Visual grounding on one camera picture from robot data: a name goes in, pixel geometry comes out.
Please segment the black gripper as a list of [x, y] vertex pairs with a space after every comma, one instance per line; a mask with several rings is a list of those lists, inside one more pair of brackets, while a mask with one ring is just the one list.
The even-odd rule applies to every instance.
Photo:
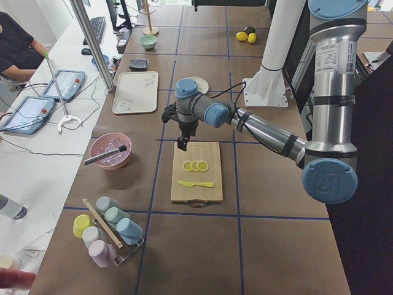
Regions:
[[198, 128], [198, 120], [194, 120], [192, 122], [183, 122], [179, 121], [179, 128], [182, 132], [182, 136], [177, 139], [177, 147], [182, 151], [187, 150], [188, 138], [191, 136], [196, 136], [197, 128]]

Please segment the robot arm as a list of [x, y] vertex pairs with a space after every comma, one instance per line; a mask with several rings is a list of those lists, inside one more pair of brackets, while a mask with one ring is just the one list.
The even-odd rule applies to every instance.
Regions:
[[[298, 70], [305, 70], [314, 55], [313, 131], [308, 141], [250, 112], [251, 107], [286, 103], [281, 72], [303, 9], [310, 14], [309, 42]], [[366, 1], [278, 1], [260, 69], [243, 80], [244, 107], [210, 98], [191, 78], [176, 84], [176, 102], [169, 112], [181, 130], [178, 147], [186, 149], [201, 121], [216, 128], [229, 124], [293, 160], [303, 170], [303, 187], [313, 199], [329, 205], [348, 201], [358, 187], [351, 123], [357, 41], [366, 26]]]

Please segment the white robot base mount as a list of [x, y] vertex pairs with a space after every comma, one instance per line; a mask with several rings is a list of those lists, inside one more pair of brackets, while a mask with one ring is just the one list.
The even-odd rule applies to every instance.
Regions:
[[288, 107], [282, 70], [302, 15], [305, 0], [276, 2], [260, 69], [244, 78], [244, 102], [250, 107]]

